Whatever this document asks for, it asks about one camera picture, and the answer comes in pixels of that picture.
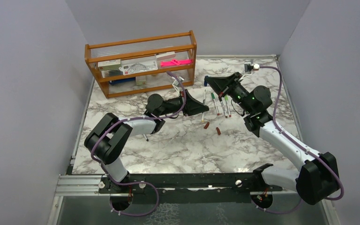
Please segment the white pen yellow end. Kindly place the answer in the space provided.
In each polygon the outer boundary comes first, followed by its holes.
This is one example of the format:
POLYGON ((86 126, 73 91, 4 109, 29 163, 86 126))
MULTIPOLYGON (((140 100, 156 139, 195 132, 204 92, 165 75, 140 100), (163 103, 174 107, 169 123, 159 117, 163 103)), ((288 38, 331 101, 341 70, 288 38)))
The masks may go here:
MULTIPOLYGON (((204 93, 203 93, 202 103, 205 105, 205 102, 206 102, 206 90, 204 90, 204 93)), ((201 114, 201 122, 202 122, 202 123, 204 122, 204 114, 205 114, 205 112, 203 112, 203 113, 201 114)))

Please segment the white pen red end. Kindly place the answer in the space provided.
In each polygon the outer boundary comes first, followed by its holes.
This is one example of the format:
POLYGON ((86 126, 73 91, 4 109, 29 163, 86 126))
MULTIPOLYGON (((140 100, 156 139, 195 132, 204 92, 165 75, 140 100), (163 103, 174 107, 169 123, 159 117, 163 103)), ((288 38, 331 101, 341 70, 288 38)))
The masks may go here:
POLYGON ((227 107, 228 117, 232 117, 228 101, 226 101, 226 107, 227 107))

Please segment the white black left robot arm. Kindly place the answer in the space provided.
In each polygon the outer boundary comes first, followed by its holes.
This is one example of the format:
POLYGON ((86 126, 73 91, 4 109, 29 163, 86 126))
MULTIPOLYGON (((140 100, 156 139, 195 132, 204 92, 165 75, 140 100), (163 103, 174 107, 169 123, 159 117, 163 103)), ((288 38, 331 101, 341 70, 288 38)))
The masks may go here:
POLYGON ((84 146, 112 178, 111 187, 121 193, 128 188, 129 181, 120 154, 130 137, 155 134, 163 127, 165 119, 175 118, 179 113, 192 116, 208 110, 207 105, 194 99, 187 90, 168 100, 153 94, 140 117, 121 119, 113 113, 105 114, 85 138, 84 146))

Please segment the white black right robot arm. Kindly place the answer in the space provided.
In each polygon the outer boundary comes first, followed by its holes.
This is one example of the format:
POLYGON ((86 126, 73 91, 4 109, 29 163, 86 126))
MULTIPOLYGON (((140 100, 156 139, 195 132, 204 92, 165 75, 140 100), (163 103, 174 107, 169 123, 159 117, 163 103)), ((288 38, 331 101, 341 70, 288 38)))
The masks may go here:
POLYGON ((231 97, 245 111, 243 118, 248 131, 267 141, 280 151, 297 171, 272 165, 256 170, 252 186, 263 191, 269 185, 296 191, 301 199, 314 205, 342 189, 336 158, 305 145, 274 120, 267 108, 272 105, 270 89, 259 85, 247 91, 241 84, 242 75, 234 73, 227 77, 206 76, 204 85, 210 86, 219 97, 231 97))

